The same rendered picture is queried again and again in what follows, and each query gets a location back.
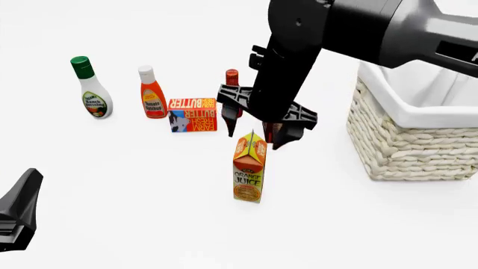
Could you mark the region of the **red butter box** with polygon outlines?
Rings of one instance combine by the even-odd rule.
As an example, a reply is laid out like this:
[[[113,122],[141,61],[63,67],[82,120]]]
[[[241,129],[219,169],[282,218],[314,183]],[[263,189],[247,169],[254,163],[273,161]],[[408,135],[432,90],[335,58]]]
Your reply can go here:
[[[168,117],[172,132],[215,132],[217,102],[215,98],[171,99]]]

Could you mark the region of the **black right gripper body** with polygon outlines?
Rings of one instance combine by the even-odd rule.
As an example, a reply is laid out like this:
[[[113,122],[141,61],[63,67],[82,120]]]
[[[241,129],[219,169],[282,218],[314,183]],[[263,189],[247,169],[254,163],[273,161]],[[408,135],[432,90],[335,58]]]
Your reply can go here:
[[[263,123],[289,123],[304,129],[312,130],[317,125],[317,113],[303,107],[297,102],[292,102],[288,111],[284,114],[278,113],[273,118],[267,118],[258,114],[258,109],[249,107],[249,99],[252,95],[252,87],[234,87],[221,84],[217,93],[217,102],[239,107],[254,118]]]

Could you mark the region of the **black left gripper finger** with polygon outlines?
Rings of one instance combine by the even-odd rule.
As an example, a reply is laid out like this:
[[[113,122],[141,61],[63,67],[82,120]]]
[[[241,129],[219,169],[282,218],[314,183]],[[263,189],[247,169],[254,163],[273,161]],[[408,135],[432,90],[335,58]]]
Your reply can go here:
[[[0,198],[0,222],[16,221],[18,225],[36,228],[37,198],[43,175],[29,168],[15,185]]]

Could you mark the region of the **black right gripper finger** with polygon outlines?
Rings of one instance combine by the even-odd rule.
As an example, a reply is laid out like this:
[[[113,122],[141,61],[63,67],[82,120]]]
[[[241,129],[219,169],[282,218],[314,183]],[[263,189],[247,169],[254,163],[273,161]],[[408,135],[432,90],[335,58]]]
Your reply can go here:
[[[303,136],[303,127],[289,123],[262,123],[266,143],[277,150],[287,143],[299,140]]]
[[[237,120],[242,116],[242,113],[243,111],[239,107],[232,107],[231,105],[223,104],[221,115],[225,120],[229,137],[233,137]]]

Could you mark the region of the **orange juice carton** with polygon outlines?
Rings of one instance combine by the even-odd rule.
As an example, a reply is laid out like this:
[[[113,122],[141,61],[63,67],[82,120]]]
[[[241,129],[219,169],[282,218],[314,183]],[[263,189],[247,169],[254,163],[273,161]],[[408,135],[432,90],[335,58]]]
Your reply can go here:
[[[260,203],[266,156],[267,143],[254,131],[239,139],[232,161],[234,199]]]

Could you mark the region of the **wicker basket with white liner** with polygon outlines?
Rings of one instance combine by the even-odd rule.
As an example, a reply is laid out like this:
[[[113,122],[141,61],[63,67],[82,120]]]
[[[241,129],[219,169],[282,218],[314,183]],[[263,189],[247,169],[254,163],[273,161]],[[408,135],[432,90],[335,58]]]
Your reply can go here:
[[[478,173],[478,78],[415,61],[361,62],[347,131],[374,181],[460,181]]]

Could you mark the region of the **tomato ketchup bottle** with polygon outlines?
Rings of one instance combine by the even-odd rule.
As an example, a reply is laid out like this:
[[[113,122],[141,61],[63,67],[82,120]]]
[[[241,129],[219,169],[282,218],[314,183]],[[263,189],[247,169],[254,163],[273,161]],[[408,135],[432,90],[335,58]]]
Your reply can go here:
[[[153,68],[149,65],[138,68],[141,80],[140,93],[143,109],[148,118],[159,119],[167,116],[164,93],[158,84]]]

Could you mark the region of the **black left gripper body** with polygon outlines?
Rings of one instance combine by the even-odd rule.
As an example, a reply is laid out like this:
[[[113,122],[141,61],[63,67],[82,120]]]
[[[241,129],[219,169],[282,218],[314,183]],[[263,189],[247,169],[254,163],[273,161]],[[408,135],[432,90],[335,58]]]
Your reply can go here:
[[[0,214],[0,252],[26,250],[34,233],[24,221]]]

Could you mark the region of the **ranch dressing bottle green cap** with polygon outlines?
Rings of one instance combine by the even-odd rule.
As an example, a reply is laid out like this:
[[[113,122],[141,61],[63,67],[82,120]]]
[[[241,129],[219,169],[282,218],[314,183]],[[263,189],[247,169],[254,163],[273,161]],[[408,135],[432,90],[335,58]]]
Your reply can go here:
[[[113,112],[112,98],[96,77],[89,58],[77,56],[70,63],[80,82],[81,101],[88,113],[97,119],[109,117]]]

